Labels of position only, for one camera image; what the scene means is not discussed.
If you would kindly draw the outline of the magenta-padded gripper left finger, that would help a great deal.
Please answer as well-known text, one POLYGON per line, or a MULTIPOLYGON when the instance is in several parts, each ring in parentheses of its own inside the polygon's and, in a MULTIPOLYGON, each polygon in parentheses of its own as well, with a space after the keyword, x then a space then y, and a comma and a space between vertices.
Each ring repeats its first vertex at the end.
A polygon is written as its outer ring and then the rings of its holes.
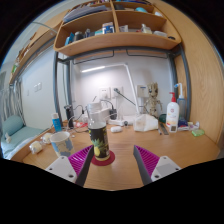
POLYGON ((78 186, 83 186, 93 155, 93 146, 90 145, 69 157, 60 156, 46 168, 46 171, 78 186))

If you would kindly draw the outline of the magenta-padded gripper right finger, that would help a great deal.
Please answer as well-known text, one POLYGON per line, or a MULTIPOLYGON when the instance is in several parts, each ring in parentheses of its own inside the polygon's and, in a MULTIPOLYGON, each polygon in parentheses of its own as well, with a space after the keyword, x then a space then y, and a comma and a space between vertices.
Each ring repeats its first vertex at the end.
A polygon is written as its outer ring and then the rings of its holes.
POLYGON ((150 184, 180 170, 168 156, 154 153, 135 145, 133 155, 136 159, 143 185, 150 184))

